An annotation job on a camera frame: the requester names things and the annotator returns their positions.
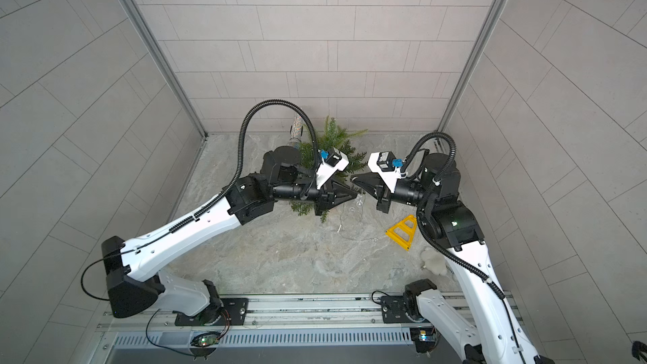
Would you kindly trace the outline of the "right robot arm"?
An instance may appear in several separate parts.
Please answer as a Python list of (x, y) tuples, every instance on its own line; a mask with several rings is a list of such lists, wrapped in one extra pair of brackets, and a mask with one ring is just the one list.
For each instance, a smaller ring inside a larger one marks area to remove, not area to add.
[(351, 181), (376, 200), (381, 212), (394, 202), (416, 208), (422, 238), (452, 269), (473, 319), (463, 318), (428, 281), (405, 289), (407, 315), (429, 321), (464, 363), (548, 363), (500, 288), (481, 227), (459, 198), (461, 175), (453, 157), (429, 153), (412, 176), (402, 172), (403, 166), (392, 153), (374, 153), (369, 172)]

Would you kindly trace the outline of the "clear string lights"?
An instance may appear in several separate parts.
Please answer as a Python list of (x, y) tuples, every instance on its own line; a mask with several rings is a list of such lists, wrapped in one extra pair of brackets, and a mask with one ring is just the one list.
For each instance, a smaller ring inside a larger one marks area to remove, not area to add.
[(343, 205), (338, 228), (342, 239), (377, 241), (384, 231), (382, 213), (376, 211), (374, 200), (366, 193)]

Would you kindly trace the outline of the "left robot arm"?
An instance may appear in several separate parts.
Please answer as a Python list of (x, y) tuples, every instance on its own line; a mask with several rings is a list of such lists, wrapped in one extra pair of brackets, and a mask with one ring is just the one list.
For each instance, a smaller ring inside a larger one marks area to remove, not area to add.
[(279, 200), (306, 202), (321, 215), (355, 199), (357, 192), (335, 178), (348, 166), (347, 156), (331, 148), (317, 158), (318, 168), (307, 169), (298, 149), (281, 146), (265, 154), (259, 173), (236, 180), (230, 192), (194, 212), (140, 237), (104, 241), (106, 287), (114, 317), (129, 318), (150, 308), (186, 317), (221, 310), (211, 281), (188, 281), (164, 271), (165, 266), (207, 240), (272, 212)]

